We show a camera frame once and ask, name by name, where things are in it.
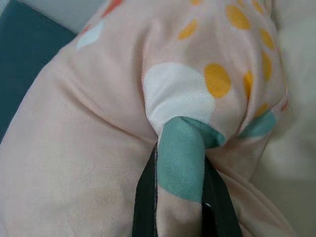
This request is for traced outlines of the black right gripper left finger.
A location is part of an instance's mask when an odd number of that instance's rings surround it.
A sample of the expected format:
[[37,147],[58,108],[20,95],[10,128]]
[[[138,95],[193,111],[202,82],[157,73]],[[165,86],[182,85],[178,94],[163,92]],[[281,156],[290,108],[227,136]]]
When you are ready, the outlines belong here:
[[148,162],[137,183],[132,237],[157,237],[157,179],[158,149],[154,146]]

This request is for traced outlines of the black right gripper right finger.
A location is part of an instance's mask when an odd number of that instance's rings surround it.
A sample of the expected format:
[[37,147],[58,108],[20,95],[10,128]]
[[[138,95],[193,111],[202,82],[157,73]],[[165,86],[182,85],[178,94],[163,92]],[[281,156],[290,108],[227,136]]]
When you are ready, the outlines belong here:
[[205,166],[201,235],[203,237],[242,237],[227,186],[212,165]]

